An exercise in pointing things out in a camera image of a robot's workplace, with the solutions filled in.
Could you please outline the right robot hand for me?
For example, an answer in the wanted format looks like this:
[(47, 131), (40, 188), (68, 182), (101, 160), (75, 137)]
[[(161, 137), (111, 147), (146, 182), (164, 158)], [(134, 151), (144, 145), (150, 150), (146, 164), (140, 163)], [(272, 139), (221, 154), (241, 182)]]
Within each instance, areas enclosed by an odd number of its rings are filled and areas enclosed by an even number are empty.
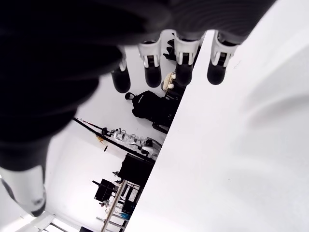
[(202, 35), (216, 34), (208, 80), (220, 84), (235, 50), (272, 0), (3, 0), (0, 3), (0, 175), (33, 217), (45, 210), (50, 141), (111, 73), (130, 88), (124, 46), (137, 45), (148, 86), (160, 85), (160, 34), (175, 31), (176, 79), (191, 82)]

